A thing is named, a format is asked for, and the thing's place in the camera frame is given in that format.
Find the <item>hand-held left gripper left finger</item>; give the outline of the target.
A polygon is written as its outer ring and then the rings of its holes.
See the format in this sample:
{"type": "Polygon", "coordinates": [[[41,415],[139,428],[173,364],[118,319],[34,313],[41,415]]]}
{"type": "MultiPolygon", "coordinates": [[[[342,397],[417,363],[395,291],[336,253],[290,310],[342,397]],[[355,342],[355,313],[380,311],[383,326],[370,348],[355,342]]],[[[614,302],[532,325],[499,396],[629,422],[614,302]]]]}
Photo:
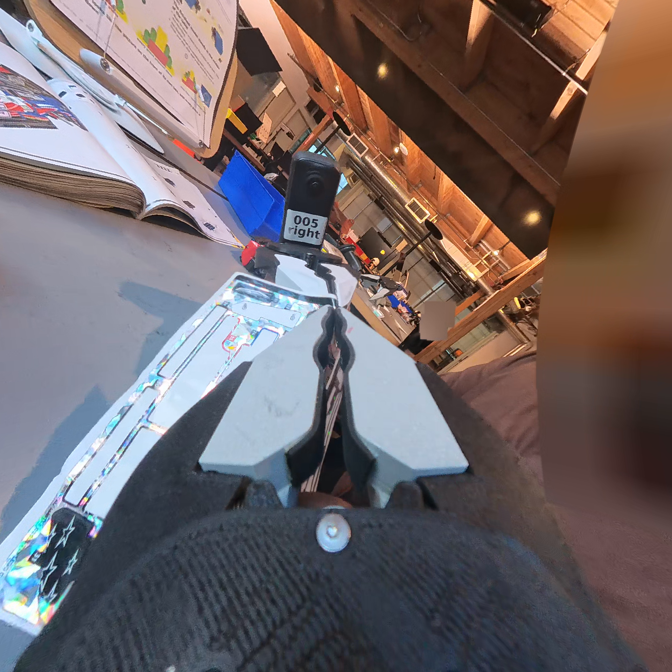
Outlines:
{"type": "Polygon", "coordinates": [[[322,307],[249,363],[199,459],[203,471],[268,482],[284,507],[297,505],[333,429],[333,335],[334,308],[322,307]]]}

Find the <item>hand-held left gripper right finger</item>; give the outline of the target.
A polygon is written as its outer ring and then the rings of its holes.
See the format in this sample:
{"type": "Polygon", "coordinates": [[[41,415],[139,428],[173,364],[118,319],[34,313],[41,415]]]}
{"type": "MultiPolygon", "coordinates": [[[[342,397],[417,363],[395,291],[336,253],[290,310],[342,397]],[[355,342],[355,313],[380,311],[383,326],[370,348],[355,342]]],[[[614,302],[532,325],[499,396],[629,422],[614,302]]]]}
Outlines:
{"type": "Polygon", "coordinates": [[[349,311],[336,312],[343,457],[355,489],[385,507],[400,483],[469,464],[416,363],[349,311]]]}

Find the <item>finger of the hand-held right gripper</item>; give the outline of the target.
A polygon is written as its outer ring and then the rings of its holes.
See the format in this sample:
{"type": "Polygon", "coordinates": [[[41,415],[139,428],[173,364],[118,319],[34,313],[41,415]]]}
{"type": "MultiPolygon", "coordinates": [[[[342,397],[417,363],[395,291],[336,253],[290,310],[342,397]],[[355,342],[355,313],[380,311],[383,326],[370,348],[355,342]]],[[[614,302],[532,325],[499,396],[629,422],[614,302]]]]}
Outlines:
{"type": "Polygon", "coordinates": [[[347,308],[359,284],[359,276],[349,265],[327,264],[327,288],[337,306],[347,308]]]}
{"type": "Polygon", "coordinates": [[[288,255],[272,255],[272,283],[303,297],[337,306],[335,277],[322,264],[313,269],[305,260],[288,255]]]}

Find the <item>holographic sticker sheet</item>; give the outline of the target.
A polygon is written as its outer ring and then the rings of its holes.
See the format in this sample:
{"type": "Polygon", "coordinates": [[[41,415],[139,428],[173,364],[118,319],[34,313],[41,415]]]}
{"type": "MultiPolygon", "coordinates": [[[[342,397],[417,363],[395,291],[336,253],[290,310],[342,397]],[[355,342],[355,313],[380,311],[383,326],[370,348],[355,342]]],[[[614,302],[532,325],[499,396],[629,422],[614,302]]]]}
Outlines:
{"type": "Polygon", "coordinates": [[[244,362],[336,294],[303,294],[235,273],[198,308],[76,445],[1,542],[1,621],[36,636],[130,475],[167,430],[244,362]]]}

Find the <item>background workbench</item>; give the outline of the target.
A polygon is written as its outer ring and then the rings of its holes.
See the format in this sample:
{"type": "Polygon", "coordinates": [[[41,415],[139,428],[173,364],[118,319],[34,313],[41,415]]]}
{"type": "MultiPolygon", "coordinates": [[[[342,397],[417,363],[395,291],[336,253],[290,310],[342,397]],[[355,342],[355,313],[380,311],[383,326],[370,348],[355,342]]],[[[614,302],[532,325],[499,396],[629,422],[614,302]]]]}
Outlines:
{"type": "Polygon", "coordinates": [[[362,287],[357,287],[349,309],[395,347],[415,329],[391,307],[387,298],[378,305],[371,301],[369,292],[362,287]]]}

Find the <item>blue plastic bin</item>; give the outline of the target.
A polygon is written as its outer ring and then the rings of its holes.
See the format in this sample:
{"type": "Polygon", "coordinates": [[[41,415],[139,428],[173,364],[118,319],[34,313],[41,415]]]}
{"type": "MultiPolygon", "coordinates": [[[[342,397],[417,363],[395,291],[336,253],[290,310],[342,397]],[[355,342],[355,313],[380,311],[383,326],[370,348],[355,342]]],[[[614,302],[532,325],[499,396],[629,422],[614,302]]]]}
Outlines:
{"type": "Polygon", "coordinates": [[[239,151],[234,152],[218,184],[251,237],[279,241],[285,199],[239,151]]]}

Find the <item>wooden board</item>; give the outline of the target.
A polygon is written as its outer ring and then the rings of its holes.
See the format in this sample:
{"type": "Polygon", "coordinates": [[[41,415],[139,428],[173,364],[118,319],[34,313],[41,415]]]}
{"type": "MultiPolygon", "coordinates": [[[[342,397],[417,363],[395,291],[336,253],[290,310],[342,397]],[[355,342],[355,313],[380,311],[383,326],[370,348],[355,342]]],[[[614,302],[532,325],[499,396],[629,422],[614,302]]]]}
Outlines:
{"type": "Polygon", "coordinates": [[[211,135],[211,144],[205,147],[197,144],[195,138],[177,119],[159,105],[156,99],[134,82],[122,69],[105,55],[79,28],[68,20],[52,1],[22,1],[29,17],[35,22],[44,37],[62,53],[86,70],[101,85],[124,98],[139,109],[157,126],[168,132],[174,139],[189,147],[200,157],[211,157],[218,149],[223,138],[226,114],[231,103],[232,92],[237,76],[236,56],[237,38],[234,46],[234,58],[223,93],[219,99],[211,135]]]}

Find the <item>printed instruction sheet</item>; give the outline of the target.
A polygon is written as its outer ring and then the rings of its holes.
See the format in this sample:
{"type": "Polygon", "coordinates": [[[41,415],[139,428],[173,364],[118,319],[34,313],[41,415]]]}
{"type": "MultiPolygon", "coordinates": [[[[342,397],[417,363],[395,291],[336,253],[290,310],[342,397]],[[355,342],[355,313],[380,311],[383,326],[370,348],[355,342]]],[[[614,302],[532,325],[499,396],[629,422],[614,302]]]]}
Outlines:
{"type": "Polygon", "coordinates": [[[211,144],[234,58],[238,1],[53,1],[196,143],[211,144]]]}

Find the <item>open instruction booklet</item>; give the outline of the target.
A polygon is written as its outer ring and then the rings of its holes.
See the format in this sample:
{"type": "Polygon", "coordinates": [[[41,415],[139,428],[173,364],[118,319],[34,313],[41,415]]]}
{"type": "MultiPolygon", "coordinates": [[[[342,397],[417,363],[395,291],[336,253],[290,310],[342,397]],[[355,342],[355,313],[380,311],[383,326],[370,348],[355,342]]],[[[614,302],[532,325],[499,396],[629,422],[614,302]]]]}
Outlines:
{"type": "Polygon", "coordinates": [[[145,156],[80,85],[46,80],[1,45],[1,183],[74,203],[163,217],[243,247],[196,184],[145,156]]]}

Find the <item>metal ceiling duct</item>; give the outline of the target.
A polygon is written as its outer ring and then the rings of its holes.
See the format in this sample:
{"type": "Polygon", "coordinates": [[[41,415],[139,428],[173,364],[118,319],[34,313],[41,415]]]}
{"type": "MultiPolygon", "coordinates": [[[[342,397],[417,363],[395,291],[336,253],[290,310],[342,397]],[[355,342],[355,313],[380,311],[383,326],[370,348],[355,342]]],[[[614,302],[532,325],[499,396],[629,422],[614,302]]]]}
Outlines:
{"type": "Polygon", "coordinates": [[[479,269],[475,260],[456,244],[447,229],[440,227],[443,223],[441,218],[395,183],[369,154],[359,156],[349,144],[345,144],[343,159],[370,191],[381,199],[383,209],[404,237],[416,244],[427,261],[437,265],[437,273],[443,275],[449,284],[462,293],[466,293],[467,287],[481,290],[485,298],[496,292],[487,280],[487,273],[479,269]]]}

